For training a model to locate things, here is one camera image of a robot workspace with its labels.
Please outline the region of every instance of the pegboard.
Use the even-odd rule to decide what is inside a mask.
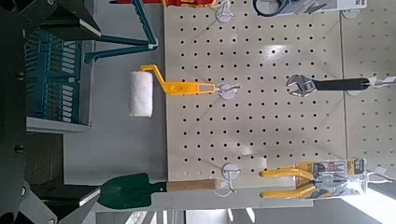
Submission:
[[[258,172],[345,157],[343,93],[299,98],[285,87],[299,73],[343,77],[339,13],[268,19],[251,1],[233,1],[232,12],[232,21],[219,23],[211,8],[164,10],[166,80],[242,86],[228,101],[167,96],[169,179],[221,177],[222,166],[235,163],[237,188],[287,186],[291,179]]]
[[[352,20],[342,19],[345,77],[396,73],[396,5],[376,0]],[[396,177],[396,86],[346,96],[347,155],[365,157]]]

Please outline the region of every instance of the pliers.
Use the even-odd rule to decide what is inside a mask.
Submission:
[[[260,194],[260,197],[264,199],[306,199],[310,198],[316,189],[324,189],[326,192],[334,192],[338,187],[344,185],[347,182],[346,177],[338,175],[318,175],[297,169],[279,169],[274,171],[261,171],[259,173],[261,177],[278,178],[282,176],[298,176],[308,180],[306,184],[303,184],[297,189],[293,190],[267,190]]]

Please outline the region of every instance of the wrench handle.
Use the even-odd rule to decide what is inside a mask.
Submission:
[[[367,78],[336,79],[329,81],[312,80],[318,91],[364,91],[370,85]]]

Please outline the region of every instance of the yellow plier handle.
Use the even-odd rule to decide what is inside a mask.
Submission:
[[[155,64],[142,65],[141,70],[144,72],[153,71],[161,87],[163,87],[163,91],[169,95],[194,95],[216,92],[216,85],[213,83],[165,82]]]
[[[278,178],[282,176],[299,176],[307,180],[315,179],[314,175],[312,175],[311,173],[296,168],[279,169],[273,171],[261,171],[259,175],[261,177],[268,177],[268,178]]]
[[[277,178],[282,176],[299,176],[305,178],[307,180],[313,181],[314,175],[311,173],[300,170],[296,168],[288,168],[288,169],[279,169],[273,171],[261,171],[259,173],[261,177],[268,178]],[[296,199],[296,198],[304,198],[307,195],[310,195],[312,191],[315,190],[314,183],[307,183],[297,189],[294,190],[267,190],[263,191],[260,194],[260,197],[264,199]]]
[[[315,190],[313,183],[307,183],[293,190],[267,190],[260,194],[264,199],[299,199],[305,198]]]

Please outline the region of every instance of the white roller cover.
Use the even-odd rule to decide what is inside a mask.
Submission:
[[[131,73],[129,116],[147,117],[152,115],[152,74]]]

